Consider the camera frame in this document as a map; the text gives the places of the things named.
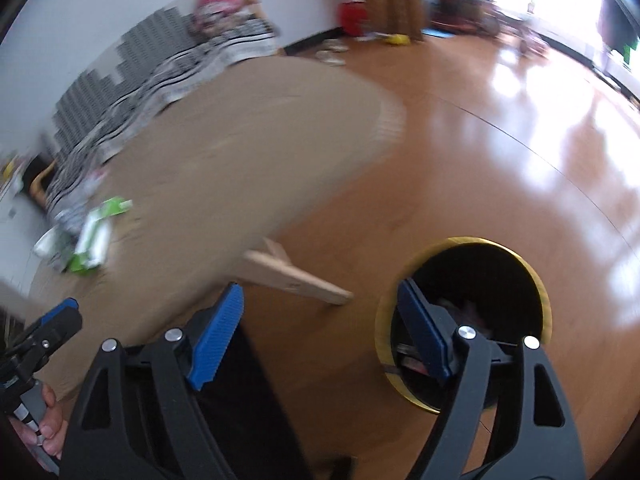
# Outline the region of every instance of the black baseboard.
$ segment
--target black baseboard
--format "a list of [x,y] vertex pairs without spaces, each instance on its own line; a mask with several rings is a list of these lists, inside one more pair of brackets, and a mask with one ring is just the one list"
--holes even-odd
[[585,67],[591,69],[593,68],[593,61],[586,56],[580,54],[580,52],[576,52],[574,49],[569,48],[565,44],[560,43],[559,41],[553,40],[552,38],[540,34],[540,38],[545,40],[549,46],[558,52],[562,52],[566,56],[569,56],[572,59],[575,59],[578,63],[583,64]]
[[[540,34],[540,38],[545,40],[549,44],[549,46],[551,48],[557,50],[558,52],[562,52],[563,54],[565,54],[566,56],[569,56],[572,59],[575,59],[578,63],[583,64],[589,70],[593,70],[594,69],[593,61],[591,59],[589,59],[588,57],[583,56],[582,54],[580,54],[580,52],[576,52],[574,49],[569,48],[565,44],[562,44],[559,41],[553,40],[552,38],[550,38],[548,36],[544,36],[543,34]],[[615,77],[613,77],[611,74],[608,74],[608,77],[610,77],[612,79],[612,81],[615,82],[620,87],[620,93],[626,99],[630,99],[631,97],[636,98],[636,96],[633,94],[633,92],[631,90],[629,90],[629,88],[624,86]]]
[[295,43],[291,43],[284,48],[284,52],[287,56],[295,56],[299,54],[303,50],[308,48],[313,48],[321,44],[324,40],[332,40],[333,38],[340,38],[344,35],[342,31],[342,27],[335,27],[331,30],[326,30],[324,32],[318,32],[304,40],[296,41]]

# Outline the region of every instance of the fingernail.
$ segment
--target fingernail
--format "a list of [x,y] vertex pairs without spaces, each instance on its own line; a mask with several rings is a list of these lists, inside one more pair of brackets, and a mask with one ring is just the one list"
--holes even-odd
[[43,434],[44,438],[51,438],[53,436],[53,430],[49,426],[41,426],[40,433]]

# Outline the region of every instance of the pink object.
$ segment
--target pink object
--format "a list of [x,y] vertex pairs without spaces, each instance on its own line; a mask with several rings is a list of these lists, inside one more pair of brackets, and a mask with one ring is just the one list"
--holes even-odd
[[221,18],[238,12],[244,7],[244,0],[196,0],[193,13],[197,28],[207,27]]
[[418,361],[418,359],[414,359],[413,357],[404,356],[402,361],[400,361],[400,364],[405,368],[409,368],[409,370],[418,372],[419,374],[429,375],[424,363],[422,361]]

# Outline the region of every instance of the wooden floor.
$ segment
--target wooden floor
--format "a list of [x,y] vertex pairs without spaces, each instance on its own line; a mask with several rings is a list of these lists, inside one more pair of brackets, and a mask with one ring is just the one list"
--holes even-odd
[[[352,290],[342,307],[247,289],[246,327],[312,463],[359,459],[357,479],[403,479],[434,423],[387,383],[374,350],[381,295],[450,236],[489,238],[539,273],[546,347],[589,473],[640,408],[640,116],[551,52],[518,60],[475,37],[354,44],[345,68],[402,98],[405,137],[340,196],[283,232],[293,262]],[[483,416],[469,466],[492,427]]]

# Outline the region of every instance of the grey handle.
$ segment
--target grey handle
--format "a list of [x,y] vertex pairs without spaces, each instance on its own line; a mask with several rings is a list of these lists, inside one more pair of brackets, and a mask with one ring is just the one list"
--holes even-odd
[[33,388],[28,392],[23,393],[20,396],[20,400],[22,401],[22,404],[20,408],[15,410],[15,416],[35,431],[38,436],[38,444],[36,446],[28,446],[30,451],[47,471],[59,475],[60,468],[58,464],[44,451],[44,449],[42,449],[42,443],[45,439],[40,434],[40,430],[38,428],[40,421],[44,418],[44,415],[47,412],[47,405],[42,398],[42,383],[36,380]]

